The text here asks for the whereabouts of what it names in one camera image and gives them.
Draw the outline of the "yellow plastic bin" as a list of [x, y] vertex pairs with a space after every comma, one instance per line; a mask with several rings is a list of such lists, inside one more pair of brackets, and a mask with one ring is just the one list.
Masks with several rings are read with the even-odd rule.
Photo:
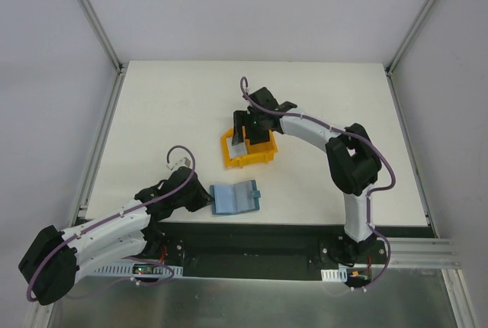
[[233, 128], [229, 129], [221, 138], [220, 145], [223, 154], [223, 164], [228, 168], [243, 168], [245, 166], [270, 163], [275, 154], [278, 152], [278, 147], [275, 142], [274, 135], [270, 132], [270, 141], [267, 143], [260, 143], [257, 145], [251, 145], [249, 140], [245, 139], [247, 154], [234, 159], [229, 157], [226, 138], [233, 137]]

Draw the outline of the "blue leather card holder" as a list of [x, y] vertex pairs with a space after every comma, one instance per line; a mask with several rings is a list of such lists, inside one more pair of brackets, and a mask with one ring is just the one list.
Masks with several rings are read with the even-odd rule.
[[214, 216], [246, 214], [260, 210], [261, 192], [254, 179], [233, 185], [211, 185], [210, 195], [213, 198], [212, 215]]

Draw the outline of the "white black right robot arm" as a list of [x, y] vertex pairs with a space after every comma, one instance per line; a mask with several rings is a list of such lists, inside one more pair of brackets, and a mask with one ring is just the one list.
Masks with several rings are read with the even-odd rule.
[[363, 261], [371, 252], [367, 240], [374, 234], [367, 195], [381, 170], [380, 157], [371, 148], [364, 127], [353, 124], [334, 130], [292, 102], [278, 103], [266, 87], [250, 93], [245, 77], [240, 87], [249, 106], [233, 112], [233, 135], [224, 142], [229, 151], [245, 150], [249, 155], [250, 146], [270, 142], [273, 132], [296, 137], [323, 151], [332, 181], [344, 196], [344, 232], [348, 238], [343, 243], [344, 256], [350, 262]]

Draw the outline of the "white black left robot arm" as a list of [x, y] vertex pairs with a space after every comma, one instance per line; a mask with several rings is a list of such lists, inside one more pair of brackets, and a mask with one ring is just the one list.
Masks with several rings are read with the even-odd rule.
[[165, 260], [171, 243], [159, 222], [180, 208], [195, 212], [213, 200], [196, 172], [181, 166], [105, 217], [64, 230], [43, 228], [18, 265], [28, 301], [52, 304], [87, 274], [118, 259]]

